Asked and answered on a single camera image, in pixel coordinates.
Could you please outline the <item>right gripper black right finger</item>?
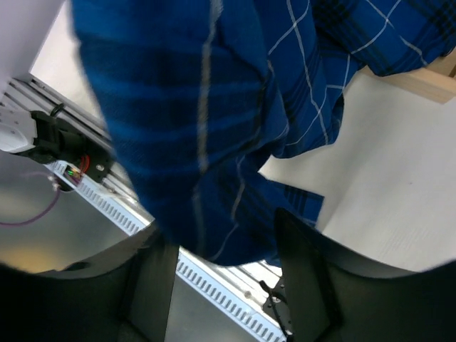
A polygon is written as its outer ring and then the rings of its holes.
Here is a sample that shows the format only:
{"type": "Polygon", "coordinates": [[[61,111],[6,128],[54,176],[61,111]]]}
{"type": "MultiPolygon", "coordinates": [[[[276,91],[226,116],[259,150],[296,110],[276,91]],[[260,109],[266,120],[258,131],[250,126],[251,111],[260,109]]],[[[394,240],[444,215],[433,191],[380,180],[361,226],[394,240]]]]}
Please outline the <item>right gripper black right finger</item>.
{"type": "Polygon", "coordinates": [[[412,272],[363,256],[278,209],[295,341],[453,341],[455,263],[412,272]]]}

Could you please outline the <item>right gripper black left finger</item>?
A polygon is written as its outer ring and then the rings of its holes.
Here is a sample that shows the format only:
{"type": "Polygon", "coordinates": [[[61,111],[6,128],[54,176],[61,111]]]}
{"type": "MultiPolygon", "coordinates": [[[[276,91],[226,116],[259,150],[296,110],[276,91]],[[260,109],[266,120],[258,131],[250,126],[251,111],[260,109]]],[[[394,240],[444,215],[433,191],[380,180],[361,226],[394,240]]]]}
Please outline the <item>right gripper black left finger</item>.
{"type": "Polygon", "coordinates": [[[178,248],[150,229],[62,271],[1,266],[2,341],[164,341],[178,248]]]}

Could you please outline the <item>blue plaid shirt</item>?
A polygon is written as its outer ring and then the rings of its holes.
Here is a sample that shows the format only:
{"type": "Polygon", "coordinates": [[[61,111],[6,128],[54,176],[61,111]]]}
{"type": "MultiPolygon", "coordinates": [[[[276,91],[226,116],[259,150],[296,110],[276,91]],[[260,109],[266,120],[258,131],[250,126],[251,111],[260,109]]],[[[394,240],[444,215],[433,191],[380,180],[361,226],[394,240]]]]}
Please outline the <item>blue plaid shirt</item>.
{"type": "Polygon", "coordinates": [[[117,161],[165,238],[220,266],[280,264],[274,214],[323,197],[266,179],[270,157],[336,141],[357,71],[455,48],[453,1],[73,1],[117,161]]]}

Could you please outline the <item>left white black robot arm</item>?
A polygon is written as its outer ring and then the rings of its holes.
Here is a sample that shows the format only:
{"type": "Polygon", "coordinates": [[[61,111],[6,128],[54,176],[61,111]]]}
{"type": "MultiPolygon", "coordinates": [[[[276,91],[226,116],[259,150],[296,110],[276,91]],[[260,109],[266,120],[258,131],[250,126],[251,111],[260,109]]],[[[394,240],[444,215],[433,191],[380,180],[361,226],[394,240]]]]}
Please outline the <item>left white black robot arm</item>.
{"type": "Polygon", "coordinates": [[[61,118],[39,110],[1,108],[1,151],[46,165],[75,164],[86,155],[87,139],[61,118]]]}

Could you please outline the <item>wooden clothes rack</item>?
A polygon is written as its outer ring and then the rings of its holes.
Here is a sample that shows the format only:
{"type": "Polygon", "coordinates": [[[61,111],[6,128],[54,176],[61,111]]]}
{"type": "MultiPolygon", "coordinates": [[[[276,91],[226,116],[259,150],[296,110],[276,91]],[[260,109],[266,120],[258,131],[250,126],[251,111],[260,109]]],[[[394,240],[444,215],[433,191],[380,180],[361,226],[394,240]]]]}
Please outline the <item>wooden clothes rack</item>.
{"type": "Polygon", "coordinates": [[[409,73],[380,78],[368,68],[362,72],[436,103],[445,104],[455,97],[455,51],[409,73]]]}

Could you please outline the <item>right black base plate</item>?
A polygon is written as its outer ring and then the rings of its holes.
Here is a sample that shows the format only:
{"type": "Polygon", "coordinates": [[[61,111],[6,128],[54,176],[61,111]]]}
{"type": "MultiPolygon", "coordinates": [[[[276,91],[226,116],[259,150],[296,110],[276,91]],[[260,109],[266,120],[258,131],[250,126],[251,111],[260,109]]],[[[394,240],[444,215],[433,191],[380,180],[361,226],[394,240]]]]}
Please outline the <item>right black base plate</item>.
{"type": "Polygon", "coordinates": [[[278,323],[285,341],[294,341],[291,315],[285,293],[284,278],[281,277],[274,288],[271,288],[263,280],[259,282],[259,285],[267,295],[266,301],[262,306],[263,312],[278,323]]]}

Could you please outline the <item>aluminium mounting rail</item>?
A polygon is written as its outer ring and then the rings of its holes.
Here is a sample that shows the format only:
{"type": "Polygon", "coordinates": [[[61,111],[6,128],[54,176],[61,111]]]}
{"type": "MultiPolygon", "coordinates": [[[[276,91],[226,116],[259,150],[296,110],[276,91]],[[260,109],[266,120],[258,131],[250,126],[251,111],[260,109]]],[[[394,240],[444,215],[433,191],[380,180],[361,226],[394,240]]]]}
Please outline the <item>aluminium mounting rail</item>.
{"type": "MultiPolygon", "coordinates": [[[[101,127],[100,119],[38,79],[32,78],[29,82],[10,81],[2,103],[8,108],[42,111],[64,104],[65,107],[59,114],[61,118],[87,133],[96,142],[106,144],[107,134],[101,127]]],[[[152,222],[152,217],[137,203],[128,178],[118,165],[109,168],[101,182],[84,177],[79,185],[72,188],[85,203],[98,210],[127,235],[138,233],[152,222]]],[[[206,300],[218,313],[256,341],[284,341],[284,335],[275,320],[262,311],[262,305],[268,305],[269,301],[266,292],[257,283],[262,277],[269,284],[276,283],[280,271],[264,262],[218,269],[182,250],[177,259],[176,275],[198,300],[206,300]]]]}

